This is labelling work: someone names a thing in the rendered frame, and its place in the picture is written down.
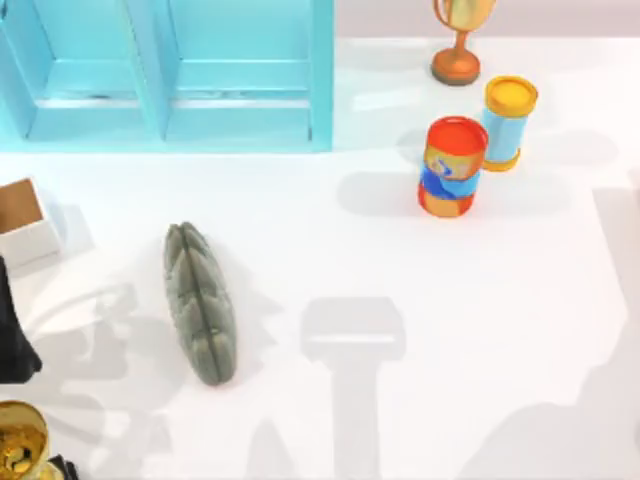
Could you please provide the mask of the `light blue rack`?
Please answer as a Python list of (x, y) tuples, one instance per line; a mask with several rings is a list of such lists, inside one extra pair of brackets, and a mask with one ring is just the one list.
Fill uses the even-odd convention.
[(334, 0), (0, 0), (0, 152), (307, 152)]

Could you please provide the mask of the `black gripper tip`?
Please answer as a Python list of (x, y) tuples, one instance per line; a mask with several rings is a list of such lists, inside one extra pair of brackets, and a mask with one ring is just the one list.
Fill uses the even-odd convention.
[(0, 255), (0, 385), (25, 384), (42, 366), (20, 325), (7, 267)]

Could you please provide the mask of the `grey-green bread loaf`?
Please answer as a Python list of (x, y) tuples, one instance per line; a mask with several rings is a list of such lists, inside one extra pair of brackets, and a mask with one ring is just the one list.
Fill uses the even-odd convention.
[(190, 222), (166, 233), (164, 283), (179, 344), (199, 379), (209, 386), (230, 381), (237, 367), (234, 308), (210, 245)]

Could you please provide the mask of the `blue can with yellow lid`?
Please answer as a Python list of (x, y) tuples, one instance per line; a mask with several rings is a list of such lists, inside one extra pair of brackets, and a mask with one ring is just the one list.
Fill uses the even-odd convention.
[(485, 170), (505, 172), (517, 164), (525, 127), (537, 100), (536, 87), (523, 77), (502, 75), (487, 83), (481, 115), (488, 133)]

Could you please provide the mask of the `gold trophy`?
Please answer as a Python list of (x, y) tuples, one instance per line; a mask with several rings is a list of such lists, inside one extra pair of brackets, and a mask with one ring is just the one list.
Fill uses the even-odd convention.
[(49, 456), (44, 416), (22, 401), (0, 401), (0, 480), (80, 480), (75, 464)]

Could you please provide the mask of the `white box with brown inside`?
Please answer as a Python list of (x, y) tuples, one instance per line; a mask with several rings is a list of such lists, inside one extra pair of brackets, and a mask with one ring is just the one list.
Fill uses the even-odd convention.
[(32, 177), (0, 185), (0, 255), (8, 269), (61, 251), (59, 229)]

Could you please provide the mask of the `orange and blue can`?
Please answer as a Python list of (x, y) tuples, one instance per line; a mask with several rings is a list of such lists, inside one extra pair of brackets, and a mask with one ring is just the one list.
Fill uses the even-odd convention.
[(446, 116), (426, 135), (418, 203), (436, 217), (456, 218), (473, 205), (488, 146), (488, 134), (476, 120)]

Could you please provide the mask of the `bronze trophy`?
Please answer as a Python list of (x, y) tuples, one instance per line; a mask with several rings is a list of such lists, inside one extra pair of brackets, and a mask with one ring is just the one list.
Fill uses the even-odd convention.
[(496, 0), (433, 0), (437, 20), (456, 34), (455, 45), (437, 52), (431, 63), (433, 76), (450, 86), (472, 84), (480, 74), (478, 57), (467, 49), (469, 34), (489, 18)]

